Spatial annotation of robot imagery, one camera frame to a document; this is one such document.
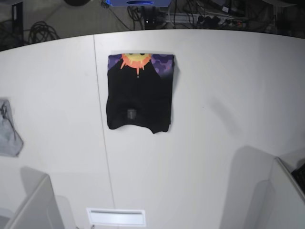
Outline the black T-shirt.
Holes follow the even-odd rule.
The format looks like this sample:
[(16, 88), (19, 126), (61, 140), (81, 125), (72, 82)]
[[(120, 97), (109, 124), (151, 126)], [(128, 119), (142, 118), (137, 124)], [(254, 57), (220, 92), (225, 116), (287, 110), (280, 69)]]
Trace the black T-shirt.
[(174, 55), (122, 53), (108, 57), (107, 125), (167, 132), (172, 117)]

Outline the white power strip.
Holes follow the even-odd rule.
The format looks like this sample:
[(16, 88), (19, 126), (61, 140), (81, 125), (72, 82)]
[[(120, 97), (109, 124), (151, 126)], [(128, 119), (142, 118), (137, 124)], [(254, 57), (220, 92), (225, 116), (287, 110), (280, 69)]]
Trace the white power strip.
[(188, 28), (243, 28), (248, 18), (233, 17), (225, 14), (197, 14), (197, 13), (161, 13), (156, 21), (175, 25), (185, 25)]

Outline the blue box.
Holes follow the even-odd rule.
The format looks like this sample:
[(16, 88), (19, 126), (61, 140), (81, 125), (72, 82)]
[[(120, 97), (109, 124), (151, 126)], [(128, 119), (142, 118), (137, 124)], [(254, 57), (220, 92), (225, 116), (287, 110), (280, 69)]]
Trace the blue box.
[(104, 0), (113, 7), (144, 6), (144, 7), (168, 7), (171, 0)]

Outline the grey cloth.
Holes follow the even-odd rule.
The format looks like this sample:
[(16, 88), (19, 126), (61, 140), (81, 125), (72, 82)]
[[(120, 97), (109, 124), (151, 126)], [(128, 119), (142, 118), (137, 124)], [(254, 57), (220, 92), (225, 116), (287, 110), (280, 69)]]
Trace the grey cloth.
[(23, 148), (23, 140), (15, 129), (10, 103), (0, 100), (0, 155), (17, 157)]

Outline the black keyboard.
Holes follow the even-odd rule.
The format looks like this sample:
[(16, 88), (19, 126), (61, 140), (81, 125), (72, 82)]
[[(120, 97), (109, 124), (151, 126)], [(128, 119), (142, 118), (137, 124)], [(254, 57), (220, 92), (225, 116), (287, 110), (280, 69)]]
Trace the black keyboard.
[(304, 191), (305, 190), (305, 166), (294, 170), (292, 172), (292, 176), (298, 183), (299, 187)]

